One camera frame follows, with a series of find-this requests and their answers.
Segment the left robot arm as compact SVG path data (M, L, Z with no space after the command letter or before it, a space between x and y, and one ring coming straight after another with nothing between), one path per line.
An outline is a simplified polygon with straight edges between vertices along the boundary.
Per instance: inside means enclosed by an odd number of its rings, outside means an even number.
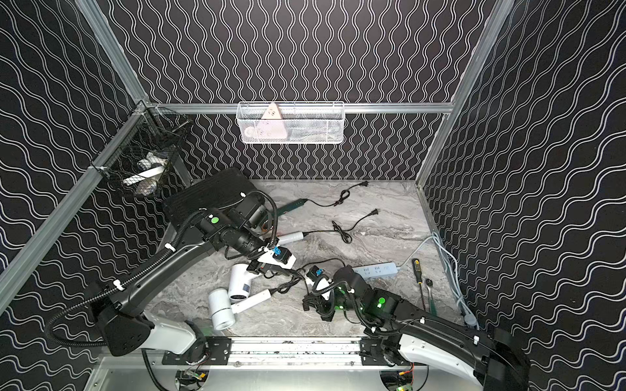
M295 257L279 244L278 217L275 200L260 190L222 208L192 211L179 224L174 239L129 276L54 314L45 324L45 337L65 347L106 347L117 357L135 350L166 350L196 358L205 341L200 329L190 321L151 316L147 304L193 266L200 252L210 249L234 249L251 262L291 269ZM100 340L69 340L55 334L57 324L79 310L91 314Z

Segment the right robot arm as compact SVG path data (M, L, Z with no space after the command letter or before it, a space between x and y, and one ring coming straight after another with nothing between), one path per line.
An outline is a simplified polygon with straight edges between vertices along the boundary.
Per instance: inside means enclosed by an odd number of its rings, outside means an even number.
M530 361L506 330L486 332L447 321L395 293L372 287L350 266L327 276L313 265L306 278L311 288L303 300L304 309L315 309L327 322L339 308L354 311L365 334L379 340L377 354L389 363L432 365L432 354L417 358L414 353L434 348L445 358L456 360L457 366L485 390L529 388Z

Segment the light blue power strip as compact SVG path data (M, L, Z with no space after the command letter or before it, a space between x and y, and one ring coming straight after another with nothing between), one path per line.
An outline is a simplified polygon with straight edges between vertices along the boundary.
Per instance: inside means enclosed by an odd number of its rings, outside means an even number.
M354 267L353 270L365 280L391 278L398 274L398 267L394 262Z

